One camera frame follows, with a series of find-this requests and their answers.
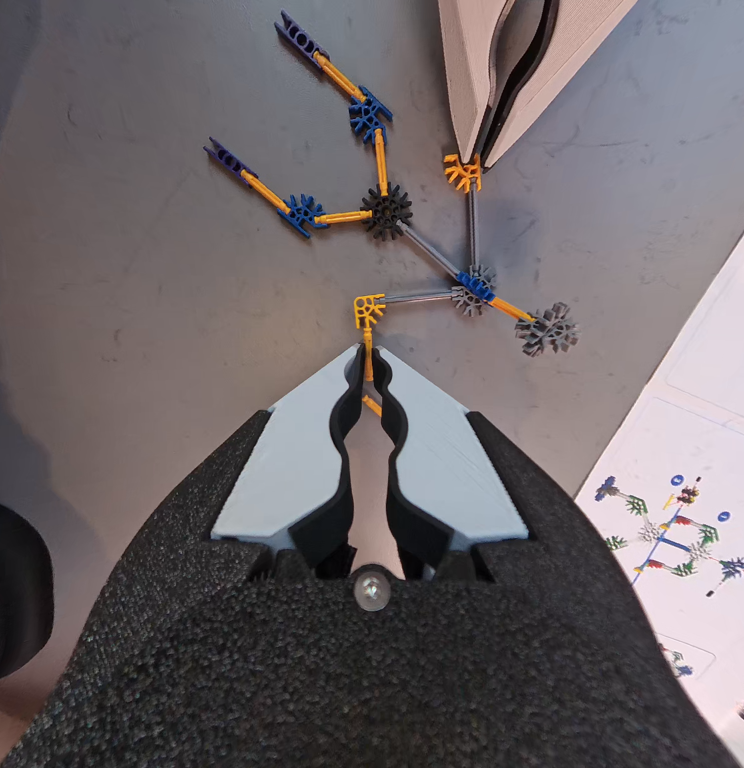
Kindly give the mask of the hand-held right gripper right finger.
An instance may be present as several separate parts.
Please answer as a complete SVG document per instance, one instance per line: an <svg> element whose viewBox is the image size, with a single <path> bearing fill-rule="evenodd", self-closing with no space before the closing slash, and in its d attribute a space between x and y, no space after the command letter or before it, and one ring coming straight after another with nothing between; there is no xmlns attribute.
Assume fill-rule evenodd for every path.
<svg viewBox="0 0 744 768"><path fill-rule="evenodd" d="M386 516L407 578L449 552L527 539L529 530L469 421L469 410L382 347L373 351L389 456Z"/></svg>

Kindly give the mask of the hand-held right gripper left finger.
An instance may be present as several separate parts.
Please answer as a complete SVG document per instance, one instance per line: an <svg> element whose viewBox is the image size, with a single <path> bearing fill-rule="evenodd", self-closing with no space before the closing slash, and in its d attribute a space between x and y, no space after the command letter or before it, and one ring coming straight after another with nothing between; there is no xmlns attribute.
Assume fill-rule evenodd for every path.
<svg viewBox="0 0 744 768"><path fill-rule="evenodd" d="M365 355L363 345L350 347L270 408L213 539L296 549L312 568L347 544L353 496L344 441L360 416Z"/></svg>

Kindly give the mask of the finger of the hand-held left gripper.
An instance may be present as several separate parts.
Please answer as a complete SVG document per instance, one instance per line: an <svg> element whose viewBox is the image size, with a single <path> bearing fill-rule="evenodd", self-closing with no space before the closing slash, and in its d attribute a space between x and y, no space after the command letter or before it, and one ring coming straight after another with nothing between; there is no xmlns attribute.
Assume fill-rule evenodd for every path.
<svg viewBox="0 0 744 768"><path fill-rule="evenodd" d="M511 72L529 47L528 2L439 1L445 75L457 153L494 165L506 139L492 137L511 114Z"/></svg>
<svg viewBox="0 0 744 768"><path fill-rule="evenodd" d="M491 168L540 117L556 95L588 61L635 1L552 2L532 43L530 63L517 66L519 79L508 81L499 127L493 130L482 154L482 165Z"/></svg>

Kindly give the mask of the grey connector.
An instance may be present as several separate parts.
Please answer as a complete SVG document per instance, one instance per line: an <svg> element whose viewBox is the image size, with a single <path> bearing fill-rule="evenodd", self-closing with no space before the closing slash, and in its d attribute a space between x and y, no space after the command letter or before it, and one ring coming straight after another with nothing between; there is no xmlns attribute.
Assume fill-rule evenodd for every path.
<svg viewBox="0 0 744 768"><path fill-rule="evenodd" d="M516 320L515 336L523 341L522 351L530 357L537 357L545 350L567 352L577 344L580 330L569 316L569 306L557 302L543 312L529 314L495 297L489 306Z"/></svg>

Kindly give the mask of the multicolour rod and connector assembly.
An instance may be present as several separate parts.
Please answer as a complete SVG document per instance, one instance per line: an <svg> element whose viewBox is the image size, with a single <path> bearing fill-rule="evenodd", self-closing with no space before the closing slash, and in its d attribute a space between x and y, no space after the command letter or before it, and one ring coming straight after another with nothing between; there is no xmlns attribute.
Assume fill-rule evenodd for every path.
<svg viewBox="0 0 744 768"><path fill-rule="evenodd" d="M286 11L281 11L281 23L274 24L282 40L303 56L317 70L329 77L349 97L349 124L363 144L373 147L377 166L377 184L369 189L360 208L342 213L327 213L313 197L290 196L289 200L278 197L267 187L258 175L241 159L225 149L217 140L210 138L211 146L205 147L207 154L232 176L254 189L268 201L276 212L290 226L305 237L310 237L307 227L324 229L335 224L364 223L374 238L386 241L398 236L407 236L428 255L438 261L453 277L456 287L449 292L449 298L458 306L465 306L471 314L483 306L511 313L511 307L502 302L492 287L492 277L475 260L468 271L458 270L446 258L428 245L411 227L412 202L399 186L389 181L386 163L386 125L393 120L393 113L366 87L354 83L331 62L330 56L317 40Z"/></svg>

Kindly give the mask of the white toy instruction sheet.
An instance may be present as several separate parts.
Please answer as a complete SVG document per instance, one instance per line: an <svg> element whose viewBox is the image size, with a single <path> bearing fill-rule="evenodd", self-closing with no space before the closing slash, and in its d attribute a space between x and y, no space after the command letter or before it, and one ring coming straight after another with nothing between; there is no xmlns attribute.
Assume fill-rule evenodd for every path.
<svg viewBox="0 0 744 768"><path fill-rule="evenodd" d="M744 235L576 501L744 766Z"/></svg>

